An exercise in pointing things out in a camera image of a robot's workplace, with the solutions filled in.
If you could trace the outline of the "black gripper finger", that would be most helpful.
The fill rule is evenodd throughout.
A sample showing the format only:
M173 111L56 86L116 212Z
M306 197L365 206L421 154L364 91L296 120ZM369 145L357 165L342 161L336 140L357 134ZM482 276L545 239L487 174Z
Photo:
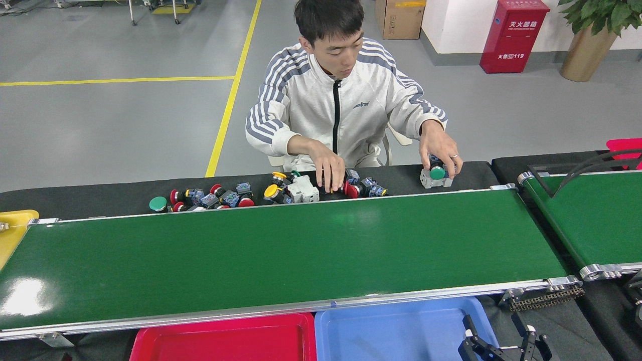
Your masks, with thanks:
M512 313L512 322L522 337L518 360L552 360L545 334L538 336L536 329L524 322L519 313Z
M479 336L470 315L465 315L462 320L465 338L458 347L459 356L463 360L500 360L500 350L487 343Z

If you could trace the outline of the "person's left hand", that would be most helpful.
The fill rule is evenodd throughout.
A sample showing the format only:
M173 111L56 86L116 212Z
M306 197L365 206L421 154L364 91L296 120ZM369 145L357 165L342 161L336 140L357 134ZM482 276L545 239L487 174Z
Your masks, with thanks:
M426 120L420 126L419 154L426 170L430 169L430 155L436 156L443 162L451 179L462 170L463 160L457 143L436 120Z

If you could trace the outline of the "person's right hand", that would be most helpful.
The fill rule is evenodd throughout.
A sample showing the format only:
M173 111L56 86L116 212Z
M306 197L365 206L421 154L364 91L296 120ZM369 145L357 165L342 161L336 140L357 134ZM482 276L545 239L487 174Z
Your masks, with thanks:
M343 158L317 140L311 140L307 154L314 162L317 185L328 193L339 191L346 174Z

